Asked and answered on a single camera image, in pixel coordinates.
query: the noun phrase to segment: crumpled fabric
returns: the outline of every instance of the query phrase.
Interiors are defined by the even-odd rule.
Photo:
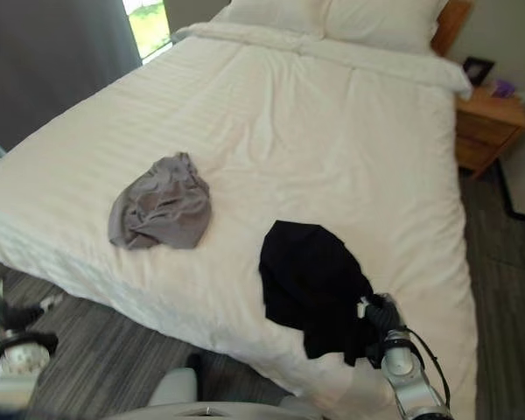
[[[264,237],[259,272],[266,318],[304,332],[309,359],[344,353],[354,366],[379,333],[356,316],[373,288],[344,243],[319,225],[277,220]]]
[[[158,160],[118,196],[108,221],[108,238],[126,249],[159,243],[193,249],[211,215],[208,184],[189,155],[180,152]]]

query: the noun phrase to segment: gray curtain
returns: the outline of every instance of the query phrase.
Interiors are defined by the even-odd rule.
[[[0,144],[141,64],[122,0],[0,0]]]
[[[196,22],[207,22],[229,4],[229,0],[164,0],[171,32]]]

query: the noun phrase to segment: white duvet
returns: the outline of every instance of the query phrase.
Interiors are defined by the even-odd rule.
[[[0,161],[0,262],[245,361],[330,417],[397,419],[365,360],[307,360],[302,333],[264,317],[264,235],[276,219],[318,223],[395,296],[439,357],[454,416],[474,418],[477,336],[453,157],[453,95],[469,88],[459,68],[233,24],[178,37]],[[113,201],[177,151],[211,188],[199,246],[113,247]]]

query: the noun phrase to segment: cable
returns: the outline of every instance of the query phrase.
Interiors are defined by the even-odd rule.
[[[434,366],[437,369],[437,372],[439,373],[439,377],[441,378],[441,382],[444,384],[444,393],[445,393],[445,407],[447,409],[450,409],[450,402],[452,398],[452,393],[449,390],[449,385],[447,384],[447,380],[445,379],[444,371],[442,370],[441,366],[439,365],[438,358],[436,355],[430,350],[426,342],[420,337],[418,334],[416,334],[414,331],[412,331],[410,328],[408,328],[406,325],[402,328],[403,331],[406,331],[408,333],[411,333],[414,335],[418,341],[420,341],[420,344],[422,345],[423,349],[426,351],[426,353],[430,356],[430,359]]]

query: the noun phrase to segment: headboard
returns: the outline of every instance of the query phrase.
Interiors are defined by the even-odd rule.
[[[431,48],[437,54],[442,57],[447,54],[472,7],[473,3],[470,0],[449,0],[437,19],[439,28],[431,41]]]

